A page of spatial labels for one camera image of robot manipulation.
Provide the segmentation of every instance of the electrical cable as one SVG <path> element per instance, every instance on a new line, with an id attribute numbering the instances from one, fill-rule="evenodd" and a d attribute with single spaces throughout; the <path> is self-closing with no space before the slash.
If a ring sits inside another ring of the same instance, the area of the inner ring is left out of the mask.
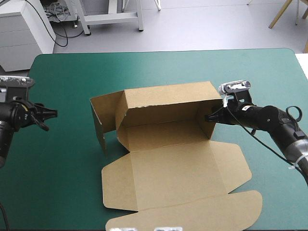
<path id="1" fill-rule="evenodd" d="M 8 222 L 8 217 L 6 216 L 6 212 L 5 212 L 5 209 L 3 207 L 3 205 L 0 203 L 0 209 L 2 211 L 2 215 L 3 215 L 3 220 L 4 220 L 4 223 L 5 223 L 5 228 L 6 228 L 6 231 L 10 231 L 10 226 L 9 226 L 9 222 Z"/>
<path id="2" fill-rule="evenodd" d="M 47 29 L 47 26 L 44 22 L 44 20 L 42 19 L 42 17 L 40 16 L 39 12 L 37 11 L 37 9 L 32 5 L 32 3 L 30 3 L 28 0 L 25 0 L 34 10 L 35 12 L 38 14 L 39 18 L 41 19 L 42 23 L 44 24 L 45 26 L 45 29 L 47 30 L 47 33 L 49 34 L 50 38 L 54 41 L 55 44 L 57 44 L 58 46 L 60 47 L 66 47 L 68 45 L 68 37 L 67 37 L 67 33 L 66 33 L 66 30 L 64 30 L 65 32 L 65 35 L 66 35 L 66 44 L 65 45 L 61 45 L 59 43 L 56 42 L 56 40 L 53 39 L 53 37 L 51 36 L 49 30 Z"/>
<path id="3" fill-rule="evenodd" d="M 279 155 L 276 151 L 274 151 L 272 148 L 270 148 L 269 146 L 267 146 L 265 143 L 263 143 L 261 140 L 259 140 L 255 135 L 251 134 L 251 132 L 245 128 L 241 122 L 235 117 L 235 115 L 230 111 L 230 109 L 227 107 L 227 110 L 229 111 L 230 115 L 236 120 L 236 122 L 250 135 L 252 136 L 256 141 L 258 141 L 260 144 L 262 144 L 264 147 L 266 147 L 267 149 L 269 149 L 271 152 L 273 152 L 277 157 L 279 157 L 281 160 L 283 160 L 284 162 L 288 163 L 289 165 L 293 166 L 293 164 L 288 161 L 287 159 L 283 158 L 281 155 Z M 308 186 L 308 178 L 306 177 L 306 175 L 302 172 L 302 170 L 298 167 L 295 166 L 295 169 L 304 177 L 306 184 Z"/>
<path id="4" fill-rule="evenodd" d="M 51 12 L 49 12 L 49 11 L 45 11 L 45 13 L 50 13 L 50 15 L 48 15 L 48 17 L 55 16 L 55 14 L 53 14 L 53 13 L 51 13 Z M 65 28 L 64 28 L 63 24 L 61 23 L 61 21 L 60 21 L 59 23 L 60 23 L 60 25 L 62 26 L 63 30 L 65 30 Z M 56 35 L 60 36 L 60 37 L 69 38 L 69 39 L 70 39 L 70 38 L 76 38 L 76 37 L 80 36 L 80 35 L 83 33 L 83 30 L 82 30 L 79 34 L 74 35 L 74 36 L 63 36 L 63 35 L 58 34 L 58 33 L 55 32 L 55 31 L 54 31 L 54 33 L 55 33 Z"/>
<path id="5" fill-rule="evenodd" d="M 67 17 L 70 15 L 68 11 L 68 8 L 60 5 L 59 3 L 52 2 L 49 5 L 49 10 L 51 13 L 55 15 L 55 17 L 59 20 L 59 22 L 63 22 L 67 19 Z"/>

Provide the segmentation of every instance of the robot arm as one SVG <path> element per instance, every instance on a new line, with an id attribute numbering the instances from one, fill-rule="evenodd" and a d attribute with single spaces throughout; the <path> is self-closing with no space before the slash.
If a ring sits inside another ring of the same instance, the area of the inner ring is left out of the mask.
<path id="1" fill-rule="evenodd" d="M 241 125 L 252 128 L 251 135 L 256 130 L 269 133 L 276 145 L 283 153 L 289 164 L 298 164 L 298 170 L 308 179 L 308 137 L 299 128 L 298 122 L 302 118 L 302 111 L 297 106 L 290 106 L 283 111 L 274 106 L 258 107 L 252 103 L 249 94 L 248 81 L 234 81 L 222 84 L 219 92 L 224 96 L 223 105 L 205 119 L 229 125 Z M 289 109 L 295 107 L 299 111 L 299 118 L 294 119 Z"/>
<path id="2" fill-rule="evenodd" d="M 57 117 L 57 111 L 28 100 L 34 80 L 28 77 L 0 76 L 0 167 L 3 167 L 14 132 L 33 124 L 45 131 L 44 121 Z"/>

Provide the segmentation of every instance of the gray floor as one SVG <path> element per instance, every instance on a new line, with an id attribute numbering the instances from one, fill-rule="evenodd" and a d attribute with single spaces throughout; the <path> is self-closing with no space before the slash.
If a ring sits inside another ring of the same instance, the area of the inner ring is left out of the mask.
<path id="1" fill-rule="evenodd" d="M 106 13 L 107 0 L 83 0 L 88 14 Z M 296 0 L 273 29 L 268 25 L 284 0 L 162 0 L 162 11 L 154 0 L 142 0 L 144 31 L 137 23 L 92 26 L 91 36 L 69 40 L 67 47 L 55 45 L 54 53 L 186 51 L 251 48 L 290 48 L 301 53 L 308 38 L 308 19 L 295 26 Z M 128 10 L 134 10 L 131 0 Z M 300 16 L 306 10 L 300 4 Z M 68 34 L 81 30 L 65 24 Z M 55 31 L 62 33 L 59 25 Z M 65 39 L 58 38 L 61 44 Z M 6 74 L 26 75 L 27 71 Z"/>

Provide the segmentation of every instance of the unfolded cardboard box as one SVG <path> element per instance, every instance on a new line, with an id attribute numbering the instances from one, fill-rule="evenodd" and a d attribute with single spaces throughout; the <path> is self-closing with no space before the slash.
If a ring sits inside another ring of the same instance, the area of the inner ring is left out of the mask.
<path id="1" fill-rule="evenodd" d="M 257 191 L 229 194 L 251 179 L 241 149 L 211 141 L 205 121 L 221 97 L 210 82 L 129 89 L 91 99 L 98 140 L 117 131 L 130 152 L 102 169 L 103 203 L 138 211 L 111 228 L 240 231 L 259 217 Z"/>

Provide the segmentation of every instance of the green mat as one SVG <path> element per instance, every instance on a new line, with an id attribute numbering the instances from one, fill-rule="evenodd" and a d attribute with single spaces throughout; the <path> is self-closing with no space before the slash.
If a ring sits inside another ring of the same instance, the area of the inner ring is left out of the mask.
<path id="1" fill-rule="evenodd" d="M 12 229 L 101 230 L 108 219 L 130 213 L 102 203 L 101 169 L 126 150 L 110 132 L 108 156 L 102 153 L 90 109 L 93 96 L 205 80 L 218 87 L 247 79 L 255 104 L 300 106 L 300 127 L 308 132 L 308 82 L 288 49 L 40 55 L 29 76 L 36 81 L 30 100 L 58 109 L 59 117 L 47 121 L 49 132 L 31 126 L 16 133 L 0 169 L 0 201 Z M 278 150 L 267 133 L 256 135 Z M 251 229 L 308 227 L 308 189 L 300 174 L 239 126 L 217 125 L 213 140 L 239 144 L 251 168 L 252 179 L 235 192 L 262 193 L 262 213 Z"/>

